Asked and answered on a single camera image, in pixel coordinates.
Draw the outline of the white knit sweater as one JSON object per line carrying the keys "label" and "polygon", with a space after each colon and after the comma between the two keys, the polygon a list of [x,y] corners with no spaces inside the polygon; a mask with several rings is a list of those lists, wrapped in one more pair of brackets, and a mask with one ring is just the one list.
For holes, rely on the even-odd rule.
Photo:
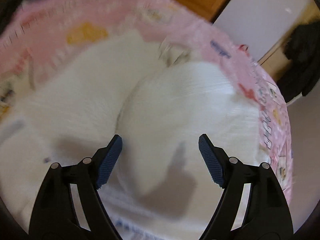
{"label": "white knit sweater", "polygon": [[53,162],[77,164],[115,134],[123,150],[100,198],[125,239],[198,239],[221,196],[198,149],[208,135],[243,163],[259,149],[259,108],[217,64],[167,53],[138,32],[99,42],[41,87],[16,95],[1,124],[1,197],[27,228]]}

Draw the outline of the pink patterned bed quilt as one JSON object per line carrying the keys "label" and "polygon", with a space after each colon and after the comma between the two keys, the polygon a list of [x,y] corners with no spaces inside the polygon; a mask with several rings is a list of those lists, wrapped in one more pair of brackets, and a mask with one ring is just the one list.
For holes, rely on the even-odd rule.
{"label": "pink patterned bed quilt", "polygon": [[132,30],[166,51],[179,44],[218,63],[236,90],[259,104],[260,147],[291,200],[290,122],[276,83],[244,45],[187,8],[174,0],[33,0],[19,2],[2,22],[1,88],[11,98],[50,80],[88,46]]}

